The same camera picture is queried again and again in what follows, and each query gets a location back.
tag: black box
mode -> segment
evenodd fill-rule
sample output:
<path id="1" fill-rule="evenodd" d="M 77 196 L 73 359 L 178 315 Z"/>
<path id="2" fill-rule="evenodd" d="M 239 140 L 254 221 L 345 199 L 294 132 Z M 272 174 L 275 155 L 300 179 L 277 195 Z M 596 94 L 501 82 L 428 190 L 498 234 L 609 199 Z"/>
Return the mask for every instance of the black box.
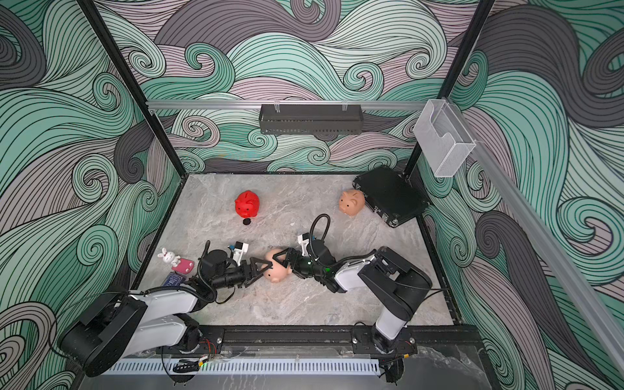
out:
<path id="1" fill-rule="evenodd" d="M 357 176 L 353 188 L 364 193 L 366 205 L 391 228 L 422 214 L 429 205 L 425 195 L 387 167 Z"/>

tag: white bunny toy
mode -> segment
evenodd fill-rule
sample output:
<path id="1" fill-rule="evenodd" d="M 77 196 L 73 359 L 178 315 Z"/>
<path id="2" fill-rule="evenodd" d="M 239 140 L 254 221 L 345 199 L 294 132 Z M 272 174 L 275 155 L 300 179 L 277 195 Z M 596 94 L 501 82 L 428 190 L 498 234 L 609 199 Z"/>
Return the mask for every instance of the white bunny toy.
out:
<path id="1" fill-rule="evenodd" d="M 167 252 L 166 248 L 162 248 L 162 253 L 158 254 L 158 257 L 162 258 L 162 261 L 171 263 L 171 266 L 177 266 L 180 264 L 180 257 L 176 256 L 174 252 Z"/>

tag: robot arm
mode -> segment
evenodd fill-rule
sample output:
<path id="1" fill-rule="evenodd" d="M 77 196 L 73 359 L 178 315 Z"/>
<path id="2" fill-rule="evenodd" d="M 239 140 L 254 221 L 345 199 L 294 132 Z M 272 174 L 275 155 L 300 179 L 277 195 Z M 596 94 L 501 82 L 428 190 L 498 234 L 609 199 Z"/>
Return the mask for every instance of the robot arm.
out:
<path id="1" fill-rule="evenodd" d="M 208 252 L 209 247 L 210 241 L 199 258 L 197 276 L 186 285 L 100 295 L 61 334 L 60 349 L 87 376 L 102 374 L 124 356 L 159 346 L 193 350 L 200 339 L 199 324 L 186 313 L 214 302 L 218 288 L 250 286 L 272 266 L 254 258 L 237 265 L 224 251 Z"/>
<path id="2" fill-rule="evenodd" d="M 313 277 L 333 293 L 345 293 L 360 287 L 368 287 L 384 305 L 373 326 L 373 341 L 382 353 L 394 350 L 394 340 L 403 326 L 409 322 L 418 306 L 432 287 L 431 279 L 418 267 L 390 248 L 382 246 L 373 254 L 362 258 L 336 261 L 324 243 L 313 240 L 319 259 L 303 256 L 298 250 L 288 248 L 273 258 L 286 255 L 281 263 L 290 264 L 293 273 L 300 278 Z M 391 276 L 398 273 L 396 279 Z"/>

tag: wall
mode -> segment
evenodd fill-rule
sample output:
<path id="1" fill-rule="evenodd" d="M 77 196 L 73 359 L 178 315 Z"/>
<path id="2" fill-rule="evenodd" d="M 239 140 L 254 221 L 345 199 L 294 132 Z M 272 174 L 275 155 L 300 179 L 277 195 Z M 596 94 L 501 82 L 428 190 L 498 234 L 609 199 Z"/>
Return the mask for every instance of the wall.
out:
<path id="1" fill-rule="evenodd" d="M 624 3 L 529 3 L 488 18 L 451 98 L 621 321 Z M 437 252 L 503 387 L 624 388 L 480 164 L 444 180 L 419 168 Z"/>
<path id="2" fill-rule="evenodd" d="M 74 0 L 3 1 L 0 26 L 0 388 L 64 389 L 46 338 L 129 287 L 180 177 Z"/>
<path id="3" fill-rule="evenodd" d="M 148 99 L 426 100 L 478 0 L 96 3 Z M 160 115 L 191 172 L 361 172 L 404 166 L 419 112 L 371 111 L 365 134 L 322 139 L 262 135 L 257 111 Z"/>

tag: gray marble surface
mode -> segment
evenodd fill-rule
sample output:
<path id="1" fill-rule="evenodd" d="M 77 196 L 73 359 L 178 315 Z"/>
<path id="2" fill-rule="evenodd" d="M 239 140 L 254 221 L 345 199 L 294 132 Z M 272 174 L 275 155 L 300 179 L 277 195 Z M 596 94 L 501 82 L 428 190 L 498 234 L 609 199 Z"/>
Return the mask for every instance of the gray marble surface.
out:
<path id="1" fill-rule="evenodd" d="M 307 232 L 314 218 L 327 213 L 331 225 L 325 243 L 342 258 L 388 246 L 425 271 L 439 287 L 416 220 L 392 229 L 370 209 L 355 217 L 338 210 L 343 190 L 352 188 L 352 175 L 191 175 L 158 244 L 189 260 L 202 254 L 206 240 L 212 249 L 236 241 L 249 244 L 245 258 L 263 258 L 274 247 L 298 247 L 297 235 Z M 251 190 L 260 197 L 260 212 L 251 225 L 234 211 L 234 199 Z M 324 220 L 317 224 L 322 235 Z M 160 286 L 170 268 L 152 258 L 140 288 Z M 230 290 L 219 290 L 224 300 Z M 281 283 L 261 278 L 249 288 L 236 289 L 224 305 L 210 304 L 194 313 L 202 324 L 221 325 L 346 325 L 372 324 L 382 304 L 366 288 L 345 294 L 330 293 L 314 279 L 289 275 Z M 450 325 L 451 316 L 442 293 L 426 300 L 409 324 Z"/>

